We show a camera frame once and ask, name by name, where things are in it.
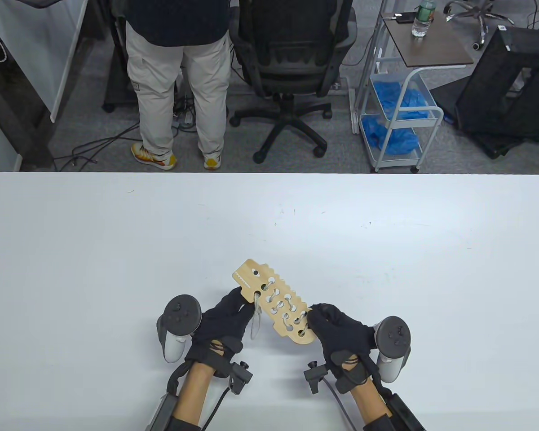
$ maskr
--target black glove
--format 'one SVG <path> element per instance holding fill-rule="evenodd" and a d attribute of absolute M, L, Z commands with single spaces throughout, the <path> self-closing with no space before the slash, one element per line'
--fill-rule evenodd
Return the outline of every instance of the black glove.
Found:
<path fill-rule="evenodd" d="M 327 368 L 337 379 L 343 375 L 343 370 L 331 359 L 333 353 L 349 351 L 364 365 L 369 365 L 370 351 L 376 348 L 373 328 L 350 318 L 331 304 L 312 305 L 307 314 L 307 325 L 321 341 Z"/>
<path fill-rule="evenodd" d="M 240 291 L 241 287 L 236 287 L 218 305 L 204 312 L 202 322 L 192 335 L 192 347 L 210 348 L 216 339 L 224 346 L 223 356 L 228 361 L 241 351 L 241 340 L 247 323 L 253 317 L 254 306 L 245 300 Z"/>

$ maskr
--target yellow sneaker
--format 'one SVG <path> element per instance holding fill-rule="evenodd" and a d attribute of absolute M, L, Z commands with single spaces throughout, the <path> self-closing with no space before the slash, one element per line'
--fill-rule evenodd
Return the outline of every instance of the yellow sneaker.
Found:
<path fill-rule="evenodd" d="M 132 154 L 136 160 L 143 164 L 150 164 L 164 171 L 169 171 L 175 167 L 177 160 L 173 152 L 167 152 L 163 156 L 156 156 L 144 148 L 142 142 L 132 144 Z"/>
<path fill-rule="evenodd" d="M 213 154 L 208 154 L 207 156 L 204 156 L 203 166 L 208 171 L 214 171 L 220 168 L 220 166 L 222 166 L 222 155 L 218 154 L 217 156 L 214 156 Z"/>

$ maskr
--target white table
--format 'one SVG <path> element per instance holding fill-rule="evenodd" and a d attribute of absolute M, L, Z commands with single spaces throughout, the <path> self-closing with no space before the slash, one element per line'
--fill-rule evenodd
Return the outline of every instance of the white table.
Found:
<path fill-rule="evenodd" d="M 173 370 L 157 316 L 250 257 L 310 304 L 404 318 L 390 388 L 426 429 L 539 431 L 539 176 L 48 173 L 0 174 L 0 431 L 143 431 Z M 304 381 L 318 343 L 265 316 L 236 359 L 253 380 L 212 431 L 346 428 Z"/>

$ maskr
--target metal cart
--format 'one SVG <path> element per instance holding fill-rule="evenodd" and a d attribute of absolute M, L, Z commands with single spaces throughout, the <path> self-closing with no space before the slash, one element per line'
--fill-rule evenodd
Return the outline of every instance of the metal cart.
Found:
<path fill-rule="evenodd" d="M 387 13 L 388 0 L 383 0 L 379 10 L 376 29 L 371 39 L 366 56 L 356 105 L 352 121 L 358 123 L 366 152 L 368 154 L 371 172 L 379 172 L 381 168 L 406 166 L 411 172 L 419 172 L 419 168 L 432 146 L 437 128 L 443 120 L 443 110 L 438 107 L 429 92 L 420 72 L 424 70 L 463 68 L 473 63 L 469 54 L 457 41 L 451 29 L 447 26 L 445 17 L 436 13 L 436 18 L 428 34 L 418 39 L 411 35 L 411 24 L 397 24 L 391 20 L 393 13 Z M 396 1 L 393 11 L 403 6 L 404 2 Z M 390 63 L 403 62 L 407 67 L 404 72 L 388 73 Z M 401 92 L 395 101 L 395 109 L 385 106 L 376 90 L 377 83 L 399 83 Z M 413 89 L 421 93 L 425 99 L 422 106 L 402 106 L 407 90 Z M 419 112 L 426 118 L 405 119 L 405 113 Z M 378 148 L 369 142 L 364 130 L 364 119 L 374 118 L 387 129 L 383 144 Z M 431 132 L 426 142 L 419 142 L 417 148 L 409 154 L 392 156 L 386 154 L 391 134 L 397 129 L 410 129 L 415 135 L 416 128 L 430 128 Z"/>

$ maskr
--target water bottle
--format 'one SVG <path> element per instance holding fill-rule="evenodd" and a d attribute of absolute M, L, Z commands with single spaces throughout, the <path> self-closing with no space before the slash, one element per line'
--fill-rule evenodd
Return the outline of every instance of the water bottle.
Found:
<path fill-rule="evenodd" d="M 435 0 L 422 0 L 417 9 L 417 16 L 411 28 L 411 34 L 415 37 L 424 37 L 427 34 L 429 26 L 433 22 L 433 14 L 436 8 Z"/>

